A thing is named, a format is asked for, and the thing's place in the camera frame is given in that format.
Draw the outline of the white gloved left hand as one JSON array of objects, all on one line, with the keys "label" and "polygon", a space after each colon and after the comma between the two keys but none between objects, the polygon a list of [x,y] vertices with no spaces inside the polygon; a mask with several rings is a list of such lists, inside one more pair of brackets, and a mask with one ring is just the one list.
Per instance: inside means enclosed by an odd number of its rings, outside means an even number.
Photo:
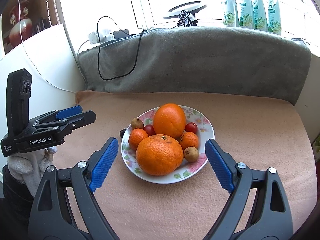
[{"label": "white gloved left hand", "polygon": [[47,167],[53,164],[53,154],[57,147],[49,147],[28,153],[15,153],[7,157],[10,174],[21,184],[26,185],[35,197],[42,176]]}]

